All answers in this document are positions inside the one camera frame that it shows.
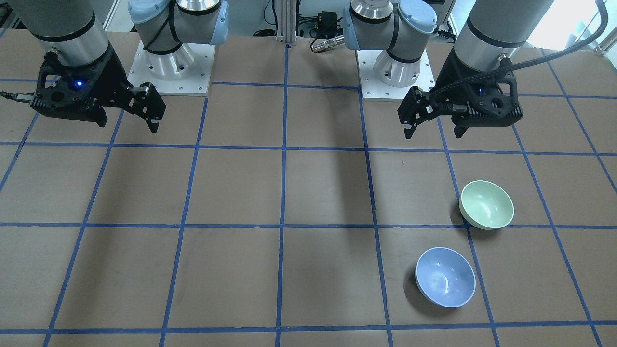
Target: black band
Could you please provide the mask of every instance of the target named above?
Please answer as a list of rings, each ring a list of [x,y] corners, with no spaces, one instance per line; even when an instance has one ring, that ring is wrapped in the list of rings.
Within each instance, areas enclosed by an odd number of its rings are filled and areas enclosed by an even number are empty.
[[[398,4],[394,4],[394,10],[392,11],[392,13],[394,14],[394,32],[392,33],[392,41],[390,41],[390,46],[387,48],[388,51],[394,48],[394,45],[396,44],[396,39],[399,37],[400,20],[399,20],[399,5]]]
[[[169,30],[172,33],[172,38],[174,41],[176,42],[180,42],[180,39],[178,38],[178,33],[176,32],[176,22],[174,19],[174,13],[175,13],[175,6],[173,5],[173,2],[169,3]]]
[[[223,0],[219,1],[218,4],[212,6],[211,8],[207,10],[201,10],[201,11],[191,11],[191,10],[184,9],[180,6],[178,6],[178,9],[182,11],[182,13],[189,14],[189,15],[207,15],[207,14],[211,14],[215,12],[216,10],[218,10],[218,8],[221,7],[222,2]]]
[[[41,41],[45,41],[45,42],[64,42],[64,41],[72,40],[74,38],[78,38],[81,35],[84,35],[85,33],[88,32],[88,30],[90,30],[94,26],[95,23],[96,23],[96,15],[94,14],[94,12],[92,12],[92,19],[88,22],[88,24],[86,24],[83,28],[77,30],[74,33],[64,35],[64,36],[56,36],[56,37],[39,36],[34,33],[32,35],[34,35],[35,38]]]
[[[403,64],[411,64],[412,62],[416,62],[416,61],[420,60],[420,58],[422,58],[422,56],[417,57],[416,59],[403,59],[403,58],[399,58],[399,57],[395,56],[394,54],[392,54],[392,52],[390,52],[390,49],[387,49],[386,53],[388,54],[388,56],[390,58],[394,59],[397,62],[401,62]]]
[[[164,56],[166,54],[171,54],[177,50],[180,49],[180,47],[182,47],[182,42],[178,43],[177,46],[175,46],[174,48],[168,49],[166,51],[153,51],[151,49],[147,49],[148,52],[152,53],[152,54],[156,54],[157,56]]]
[[[520,47],[520,46],[525,44],[525,41],[523,41],[523,42],[516,42],[516,43],[508,43],[508,42],[498,41],[498,40],[495,40],[493,38],[490,38],[490,37],[486,36],[485,34],[481,33],[480,30],[478,30],[478,28],[476,28],[471,23],[471,20],[469,18],[467,18],[467,27],[469,27],[471,32],[474,35],[476,35],[477,38],[479,38],[480,40],[488,43],[491,46],[496,46],[496,47],[501,47],[501,48],[517,48],[517,47]]]
[[[371,23],[371,24],[379,24],[379,23],[383,23],[383,22],[387,22],[390,19],[390,16],[392,14],[389,14],[386,18],[381,18],[381,19],[370,19],[370,18],[366,18],[366,17],[362,17],[361,15],[357,14],[356,11],[354,11],[354,9],[349,6],[349,12],[351,12],[351,14],[356,17],[358,20],[361,20],[362,22],[365,23]]]

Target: light blue cap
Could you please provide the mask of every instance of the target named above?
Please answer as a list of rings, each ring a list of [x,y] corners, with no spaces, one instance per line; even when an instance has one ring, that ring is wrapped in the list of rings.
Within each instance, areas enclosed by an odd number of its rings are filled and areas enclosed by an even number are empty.
[[[431,5],[422,0],[401,0],[399,3],[401,17],[414,29],[431,34],[435,30],[437,14]]]
[[[130,0],[128,13],[135,24],[142,24],[163,12],[170,0]]]

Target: floor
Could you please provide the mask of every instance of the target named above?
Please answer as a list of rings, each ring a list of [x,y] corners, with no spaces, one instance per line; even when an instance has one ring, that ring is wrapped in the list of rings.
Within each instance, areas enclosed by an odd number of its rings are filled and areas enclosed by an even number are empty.
[[[130,66],[137,35],[109,36]],[[0,89],[33,90],[42,56],[0,32]],[[443,117],[407,141],[396,103],[359,100],[353,51],[232,36],[215,59],[210,96],[165,97],[156,134],[0,100],[0,346],[617,346],[606,60],[517,72],[515,127],[457,140]],[[464,222],[477,179],[509,192],[511,225]],[[418,291],[435,246],[473,265],[467,305]]]

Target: blue bowl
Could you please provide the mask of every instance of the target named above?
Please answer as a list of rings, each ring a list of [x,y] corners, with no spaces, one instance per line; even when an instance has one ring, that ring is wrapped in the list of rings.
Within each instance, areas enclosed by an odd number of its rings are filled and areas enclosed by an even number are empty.
[[[445,247],[424,252],[416,265],[418,288],[432,303],[460,307],[476,291],[473,268],[460,253]]]

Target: green bowl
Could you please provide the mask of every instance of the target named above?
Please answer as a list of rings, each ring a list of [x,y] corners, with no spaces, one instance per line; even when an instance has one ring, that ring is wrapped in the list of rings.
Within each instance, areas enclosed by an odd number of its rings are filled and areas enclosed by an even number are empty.
[[[469,182],[461,191],[458,206],[467,222],[484,230],[503,228],[514,218],[508,193],[488,181]]]

